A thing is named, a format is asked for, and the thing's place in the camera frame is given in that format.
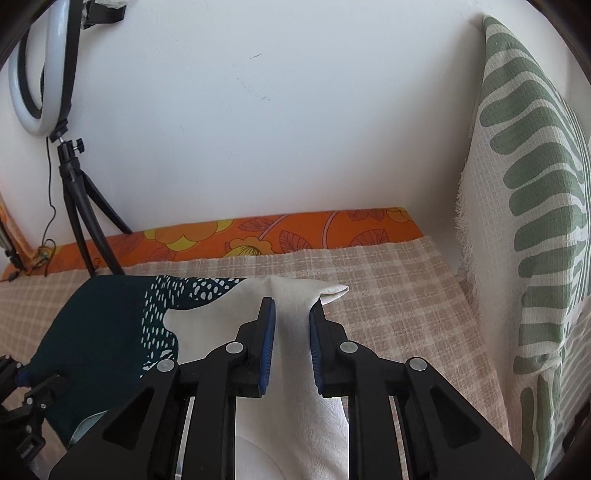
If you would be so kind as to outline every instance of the beige plaid blanket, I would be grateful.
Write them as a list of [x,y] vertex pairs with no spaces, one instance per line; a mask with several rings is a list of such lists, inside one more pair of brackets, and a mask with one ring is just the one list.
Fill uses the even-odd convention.
[[[427,359],[509,440],[504,402],[478,325],[428,237],[285,255],[156,262],[126,271],[204,278],[283,275],[348,285],[347,295],[325,306],[327,318],[379,356],[401,362],[411,356]],[[71,271],[0,285],[0,353],[28,362],[61,307],[87,278],[85,271]],[[7,403],[18,406],[19,396]],[[44,435],[43,460],[51,466],[64,449],[49,427]]]

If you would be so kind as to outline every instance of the white towel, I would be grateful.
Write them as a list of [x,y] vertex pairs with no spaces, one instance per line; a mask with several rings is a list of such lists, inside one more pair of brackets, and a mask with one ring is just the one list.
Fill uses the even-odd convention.
[[236,402],[237,480],[345,480],[349,429],[339,398],[322,398],[314,384],[309,314],[320,299],[348,287],[319,280],[248,278],[212,303],[168,310],[164,326],[178,339],[180,364],[204,358],[255,320],[263,297],[276,307],[271,376],[262,398]]

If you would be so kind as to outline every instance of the white pillow with green pattern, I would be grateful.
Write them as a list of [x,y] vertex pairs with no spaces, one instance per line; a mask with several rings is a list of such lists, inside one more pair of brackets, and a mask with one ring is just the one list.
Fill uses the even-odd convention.
[[486,65],[458,224],[513,444],[543,478],[568,427],[561,392],[589,390],[566,388],[572,372],[590,367],[582,350],[591,339],[577,349],[569,340],[582,331],[589,295],[589,149],[530,52],[498,20],[483,24]]

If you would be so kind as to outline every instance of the orange cushion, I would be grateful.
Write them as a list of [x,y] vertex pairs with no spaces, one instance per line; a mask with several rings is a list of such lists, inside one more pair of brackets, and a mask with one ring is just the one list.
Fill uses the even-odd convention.
[[[146,262],[184,261],[235,255],[273,255],[302,250],[405,242],[423,234],[402,208],[295,213],[185,223],[108,238],[123,267]],[[90,256],[106,267],[92,241]],[[57,247],[48,273],[84,269],[75,243]],[[4,278],[13,271],[10,265]],[[40,268],[34,274],[42,274]]]

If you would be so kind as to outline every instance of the dark green fabric with white dots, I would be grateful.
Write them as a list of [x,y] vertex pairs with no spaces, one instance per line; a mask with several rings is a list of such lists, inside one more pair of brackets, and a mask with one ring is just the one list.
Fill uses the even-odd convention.
[[85,418],[124,403],[152,365],[177,359],[177,339],[163,325],[168,309],[207,305],[240,281],[106,275],[82,285],[25,367],[32,386],[54,373],[70,380],[47,412],[62,443]]

